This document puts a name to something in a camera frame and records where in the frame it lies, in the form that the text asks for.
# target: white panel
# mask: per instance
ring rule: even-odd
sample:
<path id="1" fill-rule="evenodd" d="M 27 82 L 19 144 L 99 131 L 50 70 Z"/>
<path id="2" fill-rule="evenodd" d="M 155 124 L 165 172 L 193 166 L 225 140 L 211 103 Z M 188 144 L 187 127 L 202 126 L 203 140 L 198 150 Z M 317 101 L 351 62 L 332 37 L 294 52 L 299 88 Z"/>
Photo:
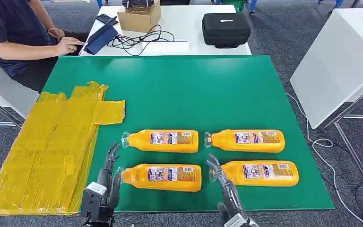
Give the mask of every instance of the white panel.
<path id="1" fill-rule="evenodd" d="M 363 38 L 339 10 L 332 13 L 290 82 L 312 128 L 363 89 Z"/>

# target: human hand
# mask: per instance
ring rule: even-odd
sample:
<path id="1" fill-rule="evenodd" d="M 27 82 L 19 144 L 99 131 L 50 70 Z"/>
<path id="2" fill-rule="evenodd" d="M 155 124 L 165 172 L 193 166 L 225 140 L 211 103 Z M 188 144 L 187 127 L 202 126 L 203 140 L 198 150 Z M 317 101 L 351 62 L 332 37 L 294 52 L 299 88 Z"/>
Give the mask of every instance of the human hand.
<path id="1" fill-rule="evenodd" d="M 58 40 L 58 42 L 65 37 L 65 33 L 59 28 L 51 28 L 48 30 L 48 34 Z"/>
<path id="2" fill-rule="evenodd" d="M 77 47 L 75 45 L 83 46 L 84 42 L 72 37 L 63 37 L 60 42 L 55 46 L 55 51 L 58 56 L 73 53 L 77 50 Z"/>

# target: human arm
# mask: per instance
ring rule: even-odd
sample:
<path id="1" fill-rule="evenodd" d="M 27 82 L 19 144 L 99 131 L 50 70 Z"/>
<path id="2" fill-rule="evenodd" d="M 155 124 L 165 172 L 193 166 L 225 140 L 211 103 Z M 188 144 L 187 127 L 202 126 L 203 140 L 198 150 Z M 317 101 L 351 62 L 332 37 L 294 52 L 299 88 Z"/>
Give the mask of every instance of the human arm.
<path id="1" fill-rule="evenodd" d="M 39 60 L 73 53 L 76 45 L 84 45 L 82 41 L 72 37 L 64 37 L 55 46 L 28 46 L 5 41 L 0 43 L 0 58 L 5 60 Z"/>
<path id="2" fill-rule="evenodd" d="M 60 41 L 65 36 L 65 33 L 62 30 L 55 28 L 55 25 L 53 24 L 48 12 L 41 4 L 40 0 L 29 0 L 28 4 L 30 5 L 31 9 L 33 9 L 38 19 L 40 19 L 40 22 L 45 26 L 49 35 L 57 38 L 58 41 Z"/>

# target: dark t-shirt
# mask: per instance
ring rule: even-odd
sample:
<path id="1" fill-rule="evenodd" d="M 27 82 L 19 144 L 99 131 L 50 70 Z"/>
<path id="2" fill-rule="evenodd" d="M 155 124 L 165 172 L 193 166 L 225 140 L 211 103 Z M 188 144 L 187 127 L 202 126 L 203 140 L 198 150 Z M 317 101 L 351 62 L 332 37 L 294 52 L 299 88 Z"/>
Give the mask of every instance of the dark t-shirt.
<path id="1" fill-rule="evenodd" d="M 0 43 L 47 46 L 57 43 L 51 38 L 30 5 L 30 0 L 0 0 Z M 33 61 L 13 61 L 0 58 L 0 66 L 15 77 Z"/>

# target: green table mat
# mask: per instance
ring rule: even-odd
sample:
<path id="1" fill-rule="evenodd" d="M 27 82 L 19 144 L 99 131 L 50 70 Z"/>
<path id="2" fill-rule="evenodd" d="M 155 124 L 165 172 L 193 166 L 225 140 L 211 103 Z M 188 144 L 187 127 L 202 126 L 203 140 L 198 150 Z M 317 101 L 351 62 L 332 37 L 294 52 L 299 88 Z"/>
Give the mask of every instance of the green table mat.
<path id="1" fill-rule="evenodd" d="M 218 182 L 208 180 L 208 153 L 221 164 L 232 160 L 289 160 L 299 182 L 293 187 L 237 186 L 246 210 L 330 210 L 325 189 L 306 140 L 269 56 L 60 57 L 44 90 L 65 92 L 88 81 L 109 85 L 105 100 L 126 100 L 122 124 L 101 126 L 88 182 L 95 181 L 109 146 L 124 131 L 192 129 L 199 132 L 195 154 L 161 153 L 121 148 L 118 167 L 138 164 L 196 164 L 202 168 L 199 192 L 137 189 L 122 184 L 116 211 L 213 211 L 222 201 Z M 204 148 L 204 132 L 224 129 L 276 129 L 285 149 L 278 154 Z"/>

